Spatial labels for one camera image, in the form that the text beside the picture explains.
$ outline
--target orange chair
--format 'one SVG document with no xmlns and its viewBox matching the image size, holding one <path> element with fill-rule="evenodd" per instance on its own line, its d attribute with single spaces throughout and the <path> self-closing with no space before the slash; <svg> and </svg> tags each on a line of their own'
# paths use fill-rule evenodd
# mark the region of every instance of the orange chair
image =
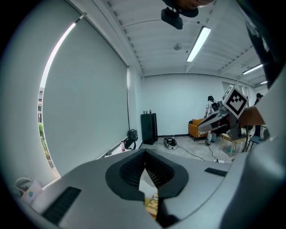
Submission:
<svg viewBox="0 0 286 229">
<path fill-rule="evenodd" d="M 196 138 L 201 138 L 201 137 L 207 136 L 207 132 L 199 132 L 198 131 L 198 124 L 200 124 L 200 122 L 202 120 L 204 120 L 204 119 L 193 119 L 189 123 L 189 135 L 193 136 L 194 141 L 196 140 Z"/>
</svg>

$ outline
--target fluorescent light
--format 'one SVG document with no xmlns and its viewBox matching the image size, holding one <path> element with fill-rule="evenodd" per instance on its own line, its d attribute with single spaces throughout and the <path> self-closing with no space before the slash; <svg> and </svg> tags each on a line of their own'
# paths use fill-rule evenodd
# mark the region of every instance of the fluorescent light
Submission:
<svg viewBox="0 0 286 229">
<path fill-rule="evenodd" d="M 42 88 L 45 87 L 45 84 L 46 84 L 46 79 L 48 77 L 48 74 L 49 74 L 49 70 L 50 70 L 50 67 L 52 65 L 52 62 L 55 58 L 55 55 L 57 54 L 57 51 L 59 50 L 59 47 L 62 45 L 64 39 L 67 37 L 67 35 L 70 33 L 70 31 L 72 30 L 73 27 L 75 27 L 76 23 L 72 23 L 72 25 L 67 29 L 67 31 L 62 35 L 62 37 L 60 38 L 60 40 L 58 41 L 58 43 L 55 45 L 49 59 L 48 59 L 48 62 L 46 64 L 46 67 L 45 67 L 45 70 L 44 70 L 44 73 L 43 73 L 43 76 L 42 76 L 42 80 L 41 80 L 41 86 Z"/>
<path fill-rule="evenodd" d="M 250 72 L 252 72 L 252 71 L 254 71 L 254 70 L 258 69 L 258 68 L 261 68 L 262 66 L 263 66 L 263 64 L 259 64 L 259 65 L 255 66 L 255 67 L 250 68 L 249 70 L 243 72 L 242 74 L 245 75 L 245 74 L 250 73 Z"/>
<path fill-rule="evenodd" d="M 211 29 L 206 28 L 204 26 L 202 27 L 202 30 L 198 36 L 198 39 L 196 40 L 196 43 L 195 43 L 190 55 L 188 56 L 188 59 L 187 59 L 188 62 L 192 62 L 194 60 L 194 58 L 196 57 L 196 55 L 200 51 L 201 47 L 203 46 L 204 42 L 206 41 L 208 35 L 210 34 L 210 30 Z"/>
</svg>

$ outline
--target bottle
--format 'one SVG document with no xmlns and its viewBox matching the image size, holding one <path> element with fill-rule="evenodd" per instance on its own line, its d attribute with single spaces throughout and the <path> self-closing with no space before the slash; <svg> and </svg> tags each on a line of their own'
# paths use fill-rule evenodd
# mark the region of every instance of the bottle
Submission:
<svg viewBox="0 0 286 229">
<path fill-rule="evenodd" d="M 123 141 L 121 141 L 120 147 L 121 147 L 121 152 L 125 152 L 125 146 L 124 146 L 124 142 Z"/>
</svg>

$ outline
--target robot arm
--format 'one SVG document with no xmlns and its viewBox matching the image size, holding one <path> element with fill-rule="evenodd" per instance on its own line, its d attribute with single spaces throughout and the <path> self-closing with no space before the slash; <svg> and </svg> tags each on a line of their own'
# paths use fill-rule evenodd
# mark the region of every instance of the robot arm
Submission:
<svg viewBox="0 0 286 229">
<path fill-rule="evenodd" d="M 231 139 L 245 138 L 241 133 L 238 118 L 243 113 L 248 99 L 234 86 L 230 85 L 218 101 L 219 110 L 204 119 L 199 125 L 199 131 L 213 131 L 214 133 L 227 133 Z"/>
</svg>

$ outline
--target camera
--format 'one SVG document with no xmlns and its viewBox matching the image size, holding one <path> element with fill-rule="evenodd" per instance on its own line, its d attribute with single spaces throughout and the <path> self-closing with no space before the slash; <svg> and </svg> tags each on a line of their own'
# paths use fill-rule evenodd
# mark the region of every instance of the camera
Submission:
<svg viewBox="0 0 286 229">
<path fill-rule="evenodd" d="M 161 19 L 169 25 L 175 27 L 177 30 L 183 29 L 183 20 L 180 18 L 178 12 L 174 12 L 167 7 L 161 11 Z"/>
</svg>

